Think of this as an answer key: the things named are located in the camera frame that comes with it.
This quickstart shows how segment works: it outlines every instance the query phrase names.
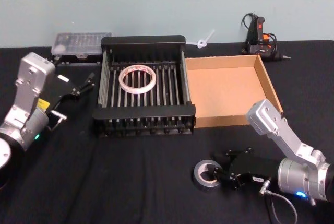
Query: light blue wall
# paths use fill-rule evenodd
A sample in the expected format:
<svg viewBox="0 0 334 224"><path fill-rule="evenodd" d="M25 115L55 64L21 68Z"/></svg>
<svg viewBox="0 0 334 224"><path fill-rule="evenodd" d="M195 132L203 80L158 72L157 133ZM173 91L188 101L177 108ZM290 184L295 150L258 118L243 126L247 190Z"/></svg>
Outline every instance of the light blue wall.
<svg viewBox="0 0 334 224"><path fill-rule="evenodd" d="M264 16L279 40L332 39L334 0L0 0L0 47L50 46L58 32L183 34L243 41L243 15Z"/></svg>

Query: black table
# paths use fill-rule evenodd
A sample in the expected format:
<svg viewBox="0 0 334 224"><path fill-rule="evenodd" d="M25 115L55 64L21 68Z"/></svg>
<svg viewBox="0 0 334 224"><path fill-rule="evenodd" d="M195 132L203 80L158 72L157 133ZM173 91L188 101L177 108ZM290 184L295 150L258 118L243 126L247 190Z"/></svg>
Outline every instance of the black table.
<svg viewBox="0 0 334 224"><path fill-rule="evenodd" d="M235 55L241 45L189 47L187 56ZM300 139L334 162L334 41L279 42L289 61L266 63L290 126ZM19 60L50 48L0 49L0 119L13 103ZM80 84L100 66L57 72ZM259 186L205 193L194 187L192 169L214 151L251 146L256 155L282 159L273 141L250 126L196 129L193 135L97 139L91 112L98 90L59 109L68 116L50 136L42 135L27 152L20 173L0 192L1 223L269 223ZM312 207L295 196L299 223L333 223L334 208ZM283 223L293 213L277 200Z"/></svg>

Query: open cardboard box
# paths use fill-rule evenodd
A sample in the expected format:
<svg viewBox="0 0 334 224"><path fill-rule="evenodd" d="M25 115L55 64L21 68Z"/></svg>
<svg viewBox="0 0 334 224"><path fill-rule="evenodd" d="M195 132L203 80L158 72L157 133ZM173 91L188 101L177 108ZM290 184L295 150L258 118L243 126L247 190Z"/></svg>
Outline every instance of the open cardboard box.
<svg viewBox="0 0 334 224"><path fill-rule="evenodd" d="M196 127L246 125L252 105L269 99L283 112L258 55L186 58Z"/></svg>

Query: tape roll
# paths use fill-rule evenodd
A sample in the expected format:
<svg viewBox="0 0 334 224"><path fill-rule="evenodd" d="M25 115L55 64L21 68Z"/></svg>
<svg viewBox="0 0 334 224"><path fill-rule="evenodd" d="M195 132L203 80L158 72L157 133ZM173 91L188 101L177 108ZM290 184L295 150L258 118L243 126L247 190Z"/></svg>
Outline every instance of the tape roll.
<svg viewBox="0 0 334 224"><path fill-rule="evenodd" d="M197 163L194 168L194 182L198 188L204 191L209 191L220 186L220 182L217 179L209 181L202 177L204 172L209 171L207 168L209 164L221 168L221 166L213 160L202 160Z"/></svg>
<svg viewBox="0 0 334 224"><path fill-rule="evenodd" d="M144 87L139 87L139 88L134 88L134 87L129 87L127 84L124 83L123 79L126 75L128 75L131 72L135 71L143 71L148 73L151 76L151 81L149 84L147 84ZM134 95L140 95L142 93L148 92L152 90L152 88L156 85L157 82L157 77L155 72L152 70L152 68L145 66L145 65L132 65L128 66L127 68L123 69L120 73L120 76L118 78L118 82L120 83L120 87L128 92L132 93Z"/></svg>

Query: sticker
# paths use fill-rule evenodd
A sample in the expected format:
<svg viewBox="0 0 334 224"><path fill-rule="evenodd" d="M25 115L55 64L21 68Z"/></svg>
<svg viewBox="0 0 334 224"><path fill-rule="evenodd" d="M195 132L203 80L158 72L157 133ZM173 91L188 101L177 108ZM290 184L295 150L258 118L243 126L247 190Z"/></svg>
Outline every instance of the sticker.
<svg viewBox="0 0 334 224"><path fill-rule="evenodd" d="M39 56L38 54L32 53L32 56L33 56L34 58L37 58L37 59L40 60L40 61L45 61L45 59L44 59L43 57Z"/></svg>
<svg viewBox="0 0 334 224"><path fill-rule="evenodd" d="M259 177L253 177L253 181L264 183L265 180Z"/></svg>
<svg viewBox="0 0 334 224"><path fill-rule="evenodd" d="M68 78L66 78L65 76L63 76L63 75L58 75L58 79L61 79L62 81L64 81L64 82L69 82L69 79Z"/></svg>
<svg viewBox="0 0 334 224"><path fill-rule="evenodd" d="M43 111L46 111L47 108L50 106L50 103L45 100L38 99L37 106Z"/></svg>

